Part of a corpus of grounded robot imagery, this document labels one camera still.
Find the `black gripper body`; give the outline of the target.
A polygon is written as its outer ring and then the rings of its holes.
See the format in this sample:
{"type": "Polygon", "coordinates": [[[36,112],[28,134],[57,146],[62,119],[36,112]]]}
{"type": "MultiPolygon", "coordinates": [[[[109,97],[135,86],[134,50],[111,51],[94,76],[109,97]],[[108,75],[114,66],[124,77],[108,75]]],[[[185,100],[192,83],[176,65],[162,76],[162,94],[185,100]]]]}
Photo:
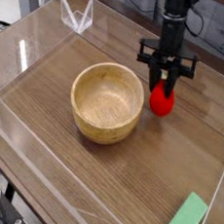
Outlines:
{"type": "Polygon", "coordinates": [[[152,70],[165,70],[169,77],[192,79],[198,58],[184,44],[185,27],[185,17],[164,15],[160,39],[141,39],[137,60],[147,63],[152,70]]]}

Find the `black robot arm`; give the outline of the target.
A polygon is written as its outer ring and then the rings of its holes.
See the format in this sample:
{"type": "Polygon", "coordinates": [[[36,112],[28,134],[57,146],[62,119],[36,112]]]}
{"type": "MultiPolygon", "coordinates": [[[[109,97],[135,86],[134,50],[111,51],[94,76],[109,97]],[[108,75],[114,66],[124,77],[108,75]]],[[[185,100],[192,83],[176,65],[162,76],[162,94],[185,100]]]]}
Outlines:
{"type": "Polygon", "coordinates": [[[199,61],[194,51],[184,41],[188,11],[192,10],[201,19],[203,16],[195,9],[199,0],[165,0],[162,16],[163,25],[159,39],[142,38],[137,60],[149,67],[149,88],[153,91],[167,72],[163,94],[169,98],[180,76],[192,79],[199,61]]]}

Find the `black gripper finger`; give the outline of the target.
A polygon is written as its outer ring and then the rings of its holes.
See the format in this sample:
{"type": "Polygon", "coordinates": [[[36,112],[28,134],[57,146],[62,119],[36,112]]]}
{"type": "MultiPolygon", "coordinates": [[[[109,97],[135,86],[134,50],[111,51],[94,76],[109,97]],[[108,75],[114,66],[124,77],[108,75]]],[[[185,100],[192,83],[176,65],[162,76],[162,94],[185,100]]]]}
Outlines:
{"type": "Polygon", "coordinates": [[[161,80],[162,70],[154,60],[149,63],[149,68],[149,88],[150,91],[153,91],[158,82],[161,80]]]}
{"type": "Polygon", "coordinates": [[[168,71],[168,78],[165,81],[165,98],[169,98],[171,92],[173,91],[174,85],[177,82],[177,79],[179,77],[179,69],[175,66],[173,66],[168,71]]]}

